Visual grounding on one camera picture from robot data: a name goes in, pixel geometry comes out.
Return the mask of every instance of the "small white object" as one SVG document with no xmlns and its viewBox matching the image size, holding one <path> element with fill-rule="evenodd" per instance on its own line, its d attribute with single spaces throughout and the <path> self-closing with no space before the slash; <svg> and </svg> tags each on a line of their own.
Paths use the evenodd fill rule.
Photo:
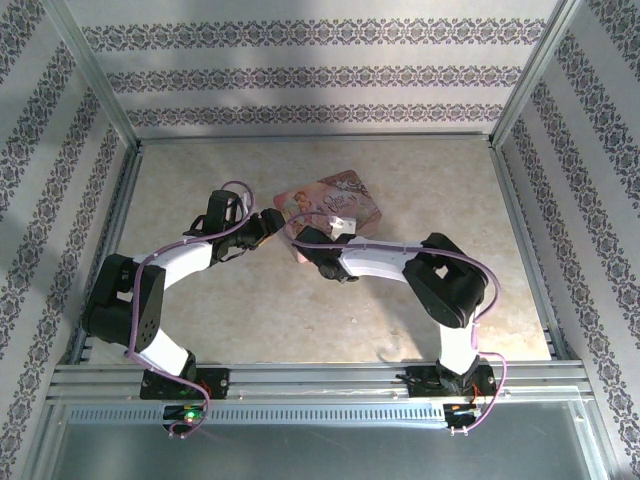
<svg viewBox="0 0 640 480">
<path fill-rule="evenodd" d="M 367 240 L 364 237 L 356 237 L 349 241 L 349 244 L 370 244 L 373 245 L 394 245 L 398 246 L 396 242 L 379 242 Z M 400 244 L 406 247 L 421 247 L 419 243 Z M 354 277 L 382 277 L 390 280 L 396 280 L 399 282 L 407 283 L 402 271 L 406 263 L 414 258 L 417 253 L 411 253 L 406 256 L 399 255 L 399 252 L 393 252 L 389 250 L 376 250 L 376 249 L 364 249 L 364 250 L 345 250 L 340 255 L 339 261 L 347 271 L 349 275 Z"/>
<path fill-rule="evenodd" d="M 155 368 L 179 377 L 189 353 L 159 328 L 151 345 L 141 351 L 140 356 Z"/>
<path fill-rule="evenodd" d="M 155 260 L 149 265 L 157 265 L 166 270 L 164 289 L 179 282 L 186 276 L 205 270 L 211 265 L 211 251 L 213 246 L 208 242 L 191 243 L 162 254 L 155 255 Z M 147 255 L 136 255 L 133 261 L 141 263 Z"/>
<path fill-rule="evenodd" d="M 331 239 L 336 240 L 343 233 L 356 233 L 355 218 L 329 217 L 329 225 L 331 225 Z"/>
<path fill-rule="evenodd" d="M 242 212 L 243 212 L 243 216 L 246 216 L 249 214 L 249 207 L 247 206 L 247 204 L 249 203 L 249 193 L 248 192 L 244 192 L 244 194 L 242 195 Z"/>
<path fill-rule="evenodd" d="M 478 351 L 471 346 L 473 323 L 465 328 L 440 328 L 440 363 L 449 370 L 464 375 L 473 364 Z"/>
</svg>

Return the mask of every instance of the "vented metal strip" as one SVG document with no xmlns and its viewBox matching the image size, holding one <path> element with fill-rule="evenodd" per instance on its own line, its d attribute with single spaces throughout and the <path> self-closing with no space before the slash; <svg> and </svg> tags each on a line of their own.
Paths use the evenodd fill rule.
<svg viewBox="0 0 640 480">
<path fill-rule="evenodd" d="M 69 423 L 75 424 L 157 424 L 162 421 L 158 406 L 77 406 Z M 220 405 L 212 409 L 213 425 L 357 425 L 416 426 L 445 428 L 442 405 Z"/>
<path fill-rule="evenodd" d="M 77 406 L 71 410 L 70 424 L 158 424 L 162 421 L 162 408 L 135 405 Z"/>
</svg>

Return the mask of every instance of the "patterned wall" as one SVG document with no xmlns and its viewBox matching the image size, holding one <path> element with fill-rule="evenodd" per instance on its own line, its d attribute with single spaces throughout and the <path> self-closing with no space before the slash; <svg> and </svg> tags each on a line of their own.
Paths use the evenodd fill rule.
<svg viewBox="0 0 640 480">
<path fill-rule="evenodd" d="M 70 0 L 143 138 L 489 133 L 555 0 Z"/>
<path fill-rule="evenodd" d="M 639 10 L 584 3 L 502 149 L 564 337 L 629 477 L 640 477 Z"/>
<path fill-rule="evenodd" d="M 37 1 L 0 1 L 0 479 L 24 465 L 124 147 Z"/>
</svg>

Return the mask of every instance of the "metal extrusion bar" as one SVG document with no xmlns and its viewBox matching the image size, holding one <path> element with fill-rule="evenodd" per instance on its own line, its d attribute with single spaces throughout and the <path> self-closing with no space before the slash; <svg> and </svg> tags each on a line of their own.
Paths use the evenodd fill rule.
<svg viewBox="0 0 640 480">
<path fill-rule="evenodd" d="M 542 38 L 529 57 L 491 133 L 491 145 L 494 148 L 497 149 L 504 143 L 581 4 L 582 0 L 561 0 L 554 8 Z"/>
<path fill-rule="evenodd" d="M 262 142 L 353 142 L 353 141 L 406 141 L 406 140 L 487 140 L 481 132 L 451 133 L 360 133 L 351 135 L 263 135 L 232 137 L 166 137 L 143 139 L 142 145 L 185 145 L 198 143 L 262 143 Z"/>
<path fill-rule="evenodd" d="M 493 161 L 496 177 L 498 178 L 498 184 L 502 191 L 502 197 L 507 209 L 507 214 L 509 215 L 511 229 L 513 230 L 516 244 L 520 251 L 524 271 L 527 275 L 527 279 L 529 280 L 529 287 L 531 288 L 531 294 L 536 305 L 536 310 L 538 311 L 538 316 L 540 317 L 540 322 L 542 322 L 543 328 L 547 327 L 549 329 L 551 343 L 553 344 L 553 348 L 558 359 L 568 359 L 570 358 L 570 355 L 565 348 L 565 342 L 562 338 L 562 333 L 560 333 L 558 320 L 556 319 L 551 306 L 551 299 L 549 298 L 546 288 L 544 288 L 542 272 L 540 271 L 540 267 L 536 261 L 536 255 L 533 250 L 531 238 L 529 238 L 524 217 L 518 207 L 515 190 L 513 189 L 513 185 L 509 180 L 509 175 L 506 172 L 504 158 L 499 150 L 490 148 L 489 152 L 491 154 L 491 160 Z"/>
<path fill-rule="evenodd" d="M 122 176 L 122 184 L 119 187 L 117 186 L 113 192 L 106 218 L 107 223 L 103 227 L 106 229 L 105 243 L 103 248 L 96 253 L 96 257 L 93 260 L 94 265 L 97 267 L 102 265 L 108 255 L 118 250 L 120 238 L 122 237 L 127 219 L 127 213 L 129 212 L 129 205 L 133 198 L 138 172 L 140 171 L 142 155 L 141 151 L 133 147 L 129 147 L 125 153 L 122 165 L 123 171 L 120 173 Z M 93 283 L 97 278 L 99 268 L 93 268 L 92 270 L 96 272 L 96 276 L 89 279 L 87 284 L 88 292 L 93 289 Z M 73 340 L 71 354 L 69 355 L 70 364 L 76 364 L 80 361 L 86 340 L 87 333 L 82 327 L 79 327 L 77 336 Z"/>
<path fill-rule="evenodd" d="M 396 375 L 409 365 L 200 365 L 231 370 L 227 399 L 214 404 L 343 404 L 417 402 Z M 499 364 L 492 364 L 496 376 Z M 143 369 L 137 366 L 60 365 L 47 404 L 140 404 Z M 513 362 L 501 402 L 591 400 L 580 361 Z"/>
<path fill-rule="evenodd" d="M 138 138 L 133 131 L 133 126 L 120 102 L 116 99 L 107 77 L 100 68 L 68 5 L 64 0 L 42 0 L 42 5 L 75 57 L 78 67 L 100 100 L 109 120 L 127 145 L 137 148 Z"/>
</svg>

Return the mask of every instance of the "marble floor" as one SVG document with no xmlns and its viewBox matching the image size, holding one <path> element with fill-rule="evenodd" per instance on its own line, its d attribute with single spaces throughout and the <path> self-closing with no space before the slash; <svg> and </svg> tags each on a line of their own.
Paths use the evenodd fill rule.
<svg viewBox="0 0 640 480">
<path fill-rule="evenodd" d="M 496 272 L 504 294 L 479 329 L 481 350 L 510 360 L 549 359 L 480 139 L 148 146 L 119 252 L 149 252 L 179 239 L 227 180 L 249 183 L 262 209 L 275 194 L 347 169 L 382 211 L 377 239 L 415 241 L 441 232 Z M 435 360 L 439 349 L 436 324 L 407 285 L 325 280 L 311 264 L 296 263 L 282 238 L 172 286 L 162 328 L 201 362 Z M 125 363 L 123 351 L 96 340 L 90 361 Z"/>
</svg>

